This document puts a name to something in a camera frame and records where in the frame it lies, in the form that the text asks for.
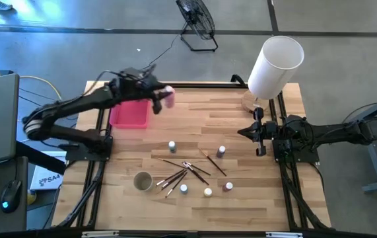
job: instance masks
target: concrete floor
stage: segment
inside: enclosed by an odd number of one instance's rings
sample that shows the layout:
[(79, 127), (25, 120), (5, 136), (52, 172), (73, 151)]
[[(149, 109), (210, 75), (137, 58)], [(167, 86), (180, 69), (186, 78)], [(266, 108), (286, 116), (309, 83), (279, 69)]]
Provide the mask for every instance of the concrete floor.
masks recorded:
[[(0, 25), (78, 28), (165, 29), (183, 25), (173, 1), (45, 0), (7, 1), (15, 10), (0, 14)], [(266, 0), (206, 0), (219, 30), (271, 30)], [(273, 0), (279, 30), (377, 32), (377, 3), (372, 0)], [(69, 99), (102, 70), (144, 67), (174, 38), (171, 34), (59, 34), (0, 32), (0, 69), (49, 79)], [(180, 40), (157, 61), (163, 81), (228, 81), (233, 73), (248, 78), (261, 45), (269, 36), (217, 35), (215, 53), (190, 52)], [(308, 120), (339, 123), (350, 111), (377, 102), (377, 38), (294, 37), (306, 58), (292, 78), (299, 82)], [(193, 44), (204, 45), (196, 36)], [(21, 87), (54, 97), (45, 84), (23, 79)], [(22, 94), (42, 104), (48, 100)], [(20, 100), (19, 116), (35, 106)], [(72, 121), (61, 123), (70, 126)], [(18, 130), (18, 139), (25, 139)], [(51, 150), (39, 143), (37, 149)], [(361, 186), (376, 182), (365, 147), (338, 143), (319, 149), (326, 200), (334, 228), (377, 234), (377, 192)], [(51, 202), (45, 193), (42, 203)], [(41, 227), (50, 206), (28, 213), (28, 228)]]

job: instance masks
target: desk fan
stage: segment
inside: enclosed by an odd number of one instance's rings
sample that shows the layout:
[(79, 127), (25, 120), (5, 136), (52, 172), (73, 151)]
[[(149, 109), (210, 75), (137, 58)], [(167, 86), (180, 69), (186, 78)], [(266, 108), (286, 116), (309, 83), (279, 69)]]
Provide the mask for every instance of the desk fan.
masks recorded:
[[(193, 52), (214, 52), (218, 45), (215, 40), (215, 24), (209, 10), (202, 0), (177, 0), (176, 4), (180, 8), (181, 14), (186, 23), (181, 32), (181, 40)], [(216, 48), (213, 49), (193, 49), (190, 44), (182, 37), (186, 32), (187, 27), (195, 30), (195, 33), (203, 40), (213, 40)]]

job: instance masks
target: pink bin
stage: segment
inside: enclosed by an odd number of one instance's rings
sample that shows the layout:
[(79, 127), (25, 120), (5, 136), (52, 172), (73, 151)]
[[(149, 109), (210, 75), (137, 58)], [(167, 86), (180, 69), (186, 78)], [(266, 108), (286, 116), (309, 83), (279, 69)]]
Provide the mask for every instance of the pink bin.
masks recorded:
[(113, 107), (110, 124), (116, 128), (144, 129), (149, 125), (149, 100), (127, 101)]

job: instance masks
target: wooden tabletop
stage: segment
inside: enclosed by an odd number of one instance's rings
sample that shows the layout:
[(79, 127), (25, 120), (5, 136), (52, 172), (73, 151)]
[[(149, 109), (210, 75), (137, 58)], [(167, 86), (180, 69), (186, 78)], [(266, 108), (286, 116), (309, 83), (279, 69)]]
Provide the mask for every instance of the wooden tabletop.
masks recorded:
[[(274, 162), (270, 142), (265, 141), (267, 155), (257, 157), (257, 144), (236, 133), (254, 122), (241, 106), (244, 92), (245, 89), (176, 89), (175, 107), (164, 107), (159, 115), (150, 112), (147, 129), (114, 128), (114, 148), (106, 165), (96, 229), (289, 230), (279, 166)], [(283, 93), (287, 114), (305, 116), (298, 84), (287, 84)], [(80, 113), (77, 128), (94, 128), (97, 114), (97, 110)], [(263, 121), (266, 120), (271, 120), (269, 111), (265, 111)], [(168, 149), (171, 140), (178, 148), (175, 154)], [(226, 147), (226, 153), (217, 159), (221, 145)], [(198, 148), (207, 151), (228, 176), (220, 173)], [(177, 188), (165, 198), (170, 187), (162, 192), (158, 188), (139, 192), (133, 186), (133, 177), (139, 171), (149, 172), (158, 182), (180, 170), (155, 158), (196, 165), (211, 173), (200, 173), (210, 186), (188, 173), (181, 182), (188, 186), (186, 195)], [(61, 222), (80, 198), (86, 168), (87, 162), (81, 161), (66, 170), (52, 224)], [(298, 172), (305, 201), (324, 224), (330, 225), (318, 173), (303, 163), (298, 164)], [(234, 184), (233, 190), (222, 191), (226, 182)], [(203, 196), (207, 187), (213, 191), (210, 198)], [(299, 223), (295, 202), (293, 206)], [(86, 220), (91, 199), (87, 208)]]

